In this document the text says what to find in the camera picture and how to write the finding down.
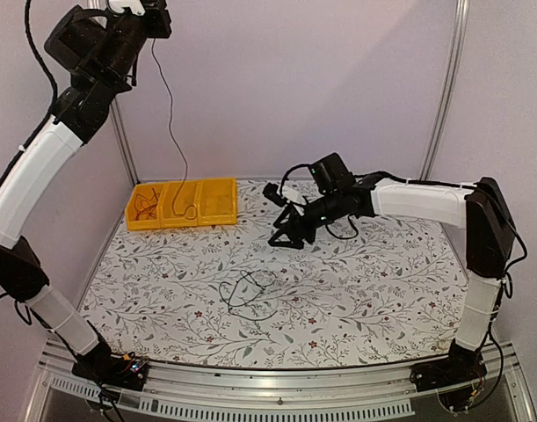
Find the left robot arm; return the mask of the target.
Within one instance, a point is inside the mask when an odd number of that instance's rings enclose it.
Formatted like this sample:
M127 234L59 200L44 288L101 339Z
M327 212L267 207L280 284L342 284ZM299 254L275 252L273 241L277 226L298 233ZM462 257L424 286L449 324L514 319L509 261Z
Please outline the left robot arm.
M108 118L111 103L134 86L145 43L171 36L165 1L110 1L105 9L74 6L48 36L44 49L71 76L51 101L34 134L0 178L0 286L28 306L78 355L98 381L117 374L117 362L99 347L96 330L50 286L22 235L27 219L65 163Z

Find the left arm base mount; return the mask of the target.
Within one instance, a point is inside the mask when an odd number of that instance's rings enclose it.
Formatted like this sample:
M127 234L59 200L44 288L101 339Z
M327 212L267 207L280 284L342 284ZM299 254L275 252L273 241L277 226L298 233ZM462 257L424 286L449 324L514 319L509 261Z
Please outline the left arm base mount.
M97 385L143 391L149 373L149 360L134 353L117 355L109 348L96 347L77 355L72 374Z

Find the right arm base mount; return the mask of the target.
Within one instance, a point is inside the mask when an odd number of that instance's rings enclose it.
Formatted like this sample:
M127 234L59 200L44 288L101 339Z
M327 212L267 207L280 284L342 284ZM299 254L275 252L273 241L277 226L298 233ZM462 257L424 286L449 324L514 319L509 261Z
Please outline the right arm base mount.
M411 367L410 382L418 392L450 387L438 395L440 404L454 413L468 411L483 389L487 374L483 356L454 342L445 358Z

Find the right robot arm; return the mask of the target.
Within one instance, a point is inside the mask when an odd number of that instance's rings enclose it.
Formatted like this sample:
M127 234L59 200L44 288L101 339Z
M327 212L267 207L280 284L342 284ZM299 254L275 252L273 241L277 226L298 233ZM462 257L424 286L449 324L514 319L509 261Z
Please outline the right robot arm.
M441 375L459 383L475 369L503 294L510 294L512 248L518 231L497 181L483 177L470 185L399 178L386 171L355 175L332 153L306 164L320 198L310 201L285 186L269 183L263 195L282 212L269 245L300 250L316 232L343 217L401 216L464 230L468 294L461 323Z

